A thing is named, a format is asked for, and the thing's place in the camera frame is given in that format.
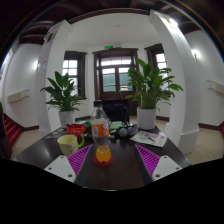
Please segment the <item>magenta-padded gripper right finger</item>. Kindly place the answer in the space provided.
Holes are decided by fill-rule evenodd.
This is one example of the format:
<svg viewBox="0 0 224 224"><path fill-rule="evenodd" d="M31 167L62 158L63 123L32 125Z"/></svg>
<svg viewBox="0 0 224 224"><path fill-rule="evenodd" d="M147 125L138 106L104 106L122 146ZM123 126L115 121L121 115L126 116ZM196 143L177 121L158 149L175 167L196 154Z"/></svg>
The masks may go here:
<svg viewBox="0 0 224 224"><path fill-rule="evenodd" d="M168 155L158 156L150 150L136 145L143 164L153 181L162 179L181 170L181 167Z"/></svg>

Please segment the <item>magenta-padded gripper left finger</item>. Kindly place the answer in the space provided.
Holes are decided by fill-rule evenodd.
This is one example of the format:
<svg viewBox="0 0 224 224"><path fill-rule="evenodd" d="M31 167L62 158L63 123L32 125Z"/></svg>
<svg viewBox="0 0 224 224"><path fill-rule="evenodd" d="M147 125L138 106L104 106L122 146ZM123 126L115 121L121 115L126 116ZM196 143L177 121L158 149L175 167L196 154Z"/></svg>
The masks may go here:
<svg viewBox="0 0 224 224"><path fill-rule="evenodd" d="M88 167L88 155L92 144L72 153L68 157L58 156L44 170L71 183L76 183Z"/></svg>

